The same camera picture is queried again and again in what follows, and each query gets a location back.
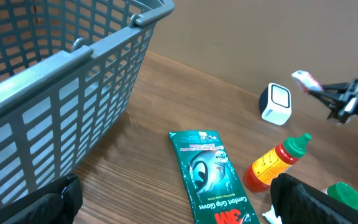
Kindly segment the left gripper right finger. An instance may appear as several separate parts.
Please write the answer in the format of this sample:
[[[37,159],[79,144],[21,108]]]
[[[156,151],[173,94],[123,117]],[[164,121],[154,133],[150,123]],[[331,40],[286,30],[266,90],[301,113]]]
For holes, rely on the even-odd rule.
[[[270,195],[283,223],[358,224],[358,210],[287,173],[273,179]]]

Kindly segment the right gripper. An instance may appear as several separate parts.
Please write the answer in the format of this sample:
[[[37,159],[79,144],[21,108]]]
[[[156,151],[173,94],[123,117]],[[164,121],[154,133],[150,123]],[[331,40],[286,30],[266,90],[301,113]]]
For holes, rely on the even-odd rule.
[[[358,116],[358,78],[351,82],[324,84],[321,87],[322,91],[310,91],[309,95],[331,110],[327,119],[336,119],[338,123],[345,124],[353,116]]]

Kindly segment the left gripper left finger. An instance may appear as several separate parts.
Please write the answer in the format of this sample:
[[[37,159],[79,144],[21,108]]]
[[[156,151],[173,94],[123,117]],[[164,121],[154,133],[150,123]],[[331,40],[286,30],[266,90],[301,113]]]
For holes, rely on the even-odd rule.
[[[69,173],[0,209],[0,224],[72,224],[83,204],[79,177]]]

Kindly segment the teal wet wipes pack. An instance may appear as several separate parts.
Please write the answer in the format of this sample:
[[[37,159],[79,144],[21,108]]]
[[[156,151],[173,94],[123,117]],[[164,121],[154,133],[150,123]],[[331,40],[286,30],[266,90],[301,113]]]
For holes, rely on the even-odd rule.
[[[282,224],[281,216],[276,216],[274,206],[271,205],[270,210],[263,213],[262,216],[269,224]]]

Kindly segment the red sauce bottle green cap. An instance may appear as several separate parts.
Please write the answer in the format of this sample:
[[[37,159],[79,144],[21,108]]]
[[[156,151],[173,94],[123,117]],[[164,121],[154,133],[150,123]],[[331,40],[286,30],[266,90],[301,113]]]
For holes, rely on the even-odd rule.
[[[286,172],[306,154],[306,146],[311,139],[311,134],[304,133],[297,138],[289,137],[269,150],[244,172],[245,186],[251,192],[268,190],[274,178]]]

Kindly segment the green lid jar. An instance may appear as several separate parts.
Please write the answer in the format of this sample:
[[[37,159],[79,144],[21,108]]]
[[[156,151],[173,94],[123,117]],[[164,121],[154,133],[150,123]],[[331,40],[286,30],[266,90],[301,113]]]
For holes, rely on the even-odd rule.
[[[322,190],[322,192],[350,207],[358,210],[358,192],[344,182],[337,182]]]

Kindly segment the green snack packet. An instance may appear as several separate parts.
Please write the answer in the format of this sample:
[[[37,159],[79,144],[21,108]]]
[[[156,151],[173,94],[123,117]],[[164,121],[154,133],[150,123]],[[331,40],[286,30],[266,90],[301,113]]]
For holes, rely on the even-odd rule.
[[[195,223],[259,223],[217,131],[168,134]]]

